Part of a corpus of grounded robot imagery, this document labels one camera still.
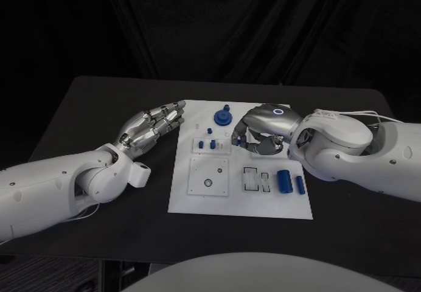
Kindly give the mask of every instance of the blue cylinder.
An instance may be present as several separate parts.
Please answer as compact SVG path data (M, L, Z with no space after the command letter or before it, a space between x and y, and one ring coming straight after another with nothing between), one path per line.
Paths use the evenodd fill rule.
M231 124L232 115L230 112L230 105L225 105L224 109L215 112L214 120L219 126L228 126Z
M306 189L305 189L303 178L300 175L297 176L296 180L297 180L299 193L300 195L303 195L306 193Z
M279 191L281 193L292 193L294 191L290 170L286 169L279 171Z

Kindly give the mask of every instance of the peg board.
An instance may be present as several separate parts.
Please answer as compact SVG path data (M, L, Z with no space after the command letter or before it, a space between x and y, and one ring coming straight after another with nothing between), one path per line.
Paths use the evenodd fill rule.
M222 127L217 125L214 115L224 105L230 105L232 123ZM303 167L287 158L289 144L284 144L284 151L273 156L260 156L231 145L235 125L245 113L260 105L186 100L169 213L313 219ZM198 141L209 143L212 139L218 141L215 151L208 145L201 149ZM261 188L258 192L244 191L245 167L257 168L258 176L268 173L270 193L263 192ZM283 169L290 170L294 188L294 192L287 194L279 191L277 183L277 172ZM303 177L305 195L299 194L299 175Z

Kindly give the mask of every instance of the black table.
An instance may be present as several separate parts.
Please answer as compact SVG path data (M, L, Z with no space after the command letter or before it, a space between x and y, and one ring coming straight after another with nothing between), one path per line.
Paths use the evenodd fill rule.
M139 111L182 99L287 103L303 116L316 108L392 115L369 89L80 77L31 160L97 149ZM169 214L176 145L173 131L140 157L153 170L143 189L129 186L93 217L13 240L0 253L176 263L225 252L276 252L362 273L421 276L421 204L351 182L306 173L315 220Z

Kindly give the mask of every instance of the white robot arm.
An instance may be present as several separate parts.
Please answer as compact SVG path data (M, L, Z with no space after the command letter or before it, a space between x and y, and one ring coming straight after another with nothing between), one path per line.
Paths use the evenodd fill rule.
M319 179L343 179L375 192L421 201L421 124L394 120L367 126L343 114L317 109L303 119L284 106L261 105L241 119L232 144L273 155L286 141L289 158ZM247 142L247 129L260 144Z
M46 229L90 206L113 201L127 183L144 187L152 169L133 160L183 123L183 107L181 101L134 115L114 144L2 170L0 242Z

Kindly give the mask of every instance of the white cable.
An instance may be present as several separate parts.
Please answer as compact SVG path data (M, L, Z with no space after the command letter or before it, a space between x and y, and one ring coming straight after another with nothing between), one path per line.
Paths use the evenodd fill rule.
M12 239L5 240L3 242L0 242L0 245L3 245L6 242L9 242Z
M328 112L335 113L335 114L348 114L349 116L371 116L371 117L377 117L378 120L379 118L384 118L387 120L391 120L392 122L403 123L401 120L395 120L391 117L381 116L378 112L375 111L328 111Z
M80 220L80 219L85 219L85 218L88 218L90 216L93 216L93 215L95 214L95 212L98 211L98 209L100 209L100 203L97 204L97 209L94 210L94 212L93 212L91 214L88 214L87 216L82 216L82 217L77 217L77 218L72 218L72 219L64 220L62 223L64 223L64 222L71 222L71 221L75 221L75 220Z

